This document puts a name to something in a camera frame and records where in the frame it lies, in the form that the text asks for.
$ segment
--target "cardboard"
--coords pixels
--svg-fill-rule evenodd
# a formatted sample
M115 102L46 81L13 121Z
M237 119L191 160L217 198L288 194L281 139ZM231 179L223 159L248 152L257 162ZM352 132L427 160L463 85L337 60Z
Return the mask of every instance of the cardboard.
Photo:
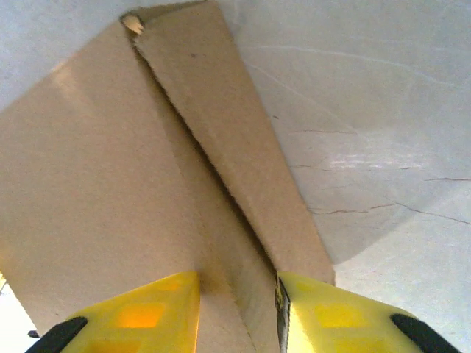
M332 280L328 258L217 6L139 15L146 61L116 22L1 114L0 268L40 332L196 269L198 352L276 352L275 269Z

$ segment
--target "yellow object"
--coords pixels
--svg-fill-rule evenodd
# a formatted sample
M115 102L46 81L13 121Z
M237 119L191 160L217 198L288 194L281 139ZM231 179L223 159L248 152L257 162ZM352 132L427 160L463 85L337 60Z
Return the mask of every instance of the yellow object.
M422 352L391 321L413 318L396 307L291 272L278 272L276 300L283 353Z
M95 304L70 318L88 323L61 353L193 353L199 280L181 272Z

